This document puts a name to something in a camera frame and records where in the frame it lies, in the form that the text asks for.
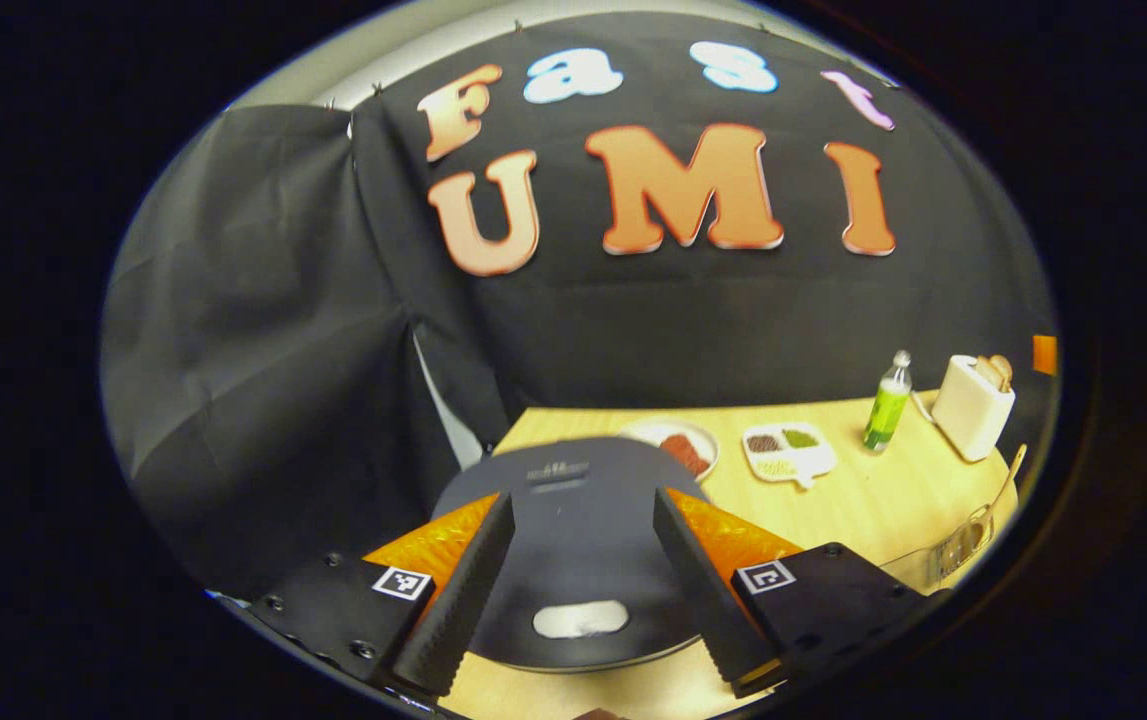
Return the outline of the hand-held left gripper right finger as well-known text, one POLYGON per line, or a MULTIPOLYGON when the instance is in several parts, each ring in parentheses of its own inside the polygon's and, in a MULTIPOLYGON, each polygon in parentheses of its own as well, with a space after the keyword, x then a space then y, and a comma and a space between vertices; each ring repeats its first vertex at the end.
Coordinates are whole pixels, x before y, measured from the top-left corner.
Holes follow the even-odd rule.
POLYGON ((837 674, 937 601, 844 543, 803 550, 682 491, 655 493, 651 529, 707 652, 739 698, 837 674))

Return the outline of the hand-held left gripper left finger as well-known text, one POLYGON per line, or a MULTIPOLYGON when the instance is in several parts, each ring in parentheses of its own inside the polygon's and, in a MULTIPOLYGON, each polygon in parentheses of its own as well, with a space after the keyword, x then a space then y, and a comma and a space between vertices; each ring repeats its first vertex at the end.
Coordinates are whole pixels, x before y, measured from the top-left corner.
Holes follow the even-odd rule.
POLYGON ((364 557, 327 553, 258 600, 253 628, 405 701, 450 692, 515 534, 508 492, 364 557))

